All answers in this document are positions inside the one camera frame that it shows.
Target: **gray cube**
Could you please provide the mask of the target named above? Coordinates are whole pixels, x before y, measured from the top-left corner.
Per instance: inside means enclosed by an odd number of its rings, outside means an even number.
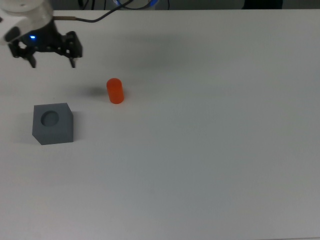
[[[32,135],[41,145],[74,141],[74,115],[67,103],[35,105]]]

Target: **white table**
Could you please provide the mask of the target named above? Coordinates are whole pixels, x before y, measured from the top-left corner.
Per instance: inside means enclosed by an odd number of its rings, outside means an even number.
[[[76,69],[54,53],[32,69],[0,48],[2,240],[320,236],[320,10],[57,26],[84,47]],[[64,102],[75,141],[41,146],[33,106]]]

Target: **orange cylinder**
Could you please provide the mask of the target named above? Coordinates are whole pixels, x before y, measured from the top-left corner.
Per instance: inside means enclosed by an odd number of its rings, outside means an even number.
[[[125,96],[122,82],[118,78],[111,78],[106,83],[106,89],[108,90],[110,102],[120,104],[124,101]]]

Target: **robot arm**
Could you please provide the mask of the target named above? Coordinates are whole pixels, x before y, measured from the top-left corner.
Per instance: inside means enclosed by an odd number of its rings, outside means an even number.
[[[28,60],[36,67],[35,52],[55,52],[69,58],[83,55],[82,45],[74,31],[58,33],[49,0],[0,0],[0,45],[8,44],[15,58]]]

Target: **black cable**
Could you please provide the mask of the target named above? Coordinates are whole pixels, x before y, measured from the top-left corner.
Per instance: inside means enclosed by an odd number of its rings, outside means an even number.
[[[91,10],[95,10],[96,0],[92,0]]]
[[[96,23],[99,22],[100,20],[104,19],[105,17],[109,16],[110,14],[114,13],[115,11],[122,9],[123,7],[127,6],[128,4],[132,3],[134,0],[129,0],[127,2],[125,2],[124,4],[121,4],[117,7],[115,7],[114,9],[108,11],[106,14],[102,15],[101,17],[94,19],[94,20],[89,20],[89,19],[83,19],[83,18],[78,18],[78,17],[74,17],[73,19],[69,19],[72,21],[80,21],[80,22],[85,22],[85,23]]]
[[[143,9],[147,9],[151,6],[152,0],[150,0],[146,5],[142,6],[142,7],[138,7],[138,8],[131,8],[131,7],[127,7],[124,6],[124,9],[128,9],[128,10],[143,10]]]
[[[78,0],[78,5],[82,8],[84,6],[84,0]]]
[[[83,6],[83,8],[82,8],[82,10],[85,10],[85,9],[86,9],[86,7],[87,7],[88,3],[89,3],[89,0],[86,0],[86,2],[85,2],[85,4],[84,4],[84,6]]]

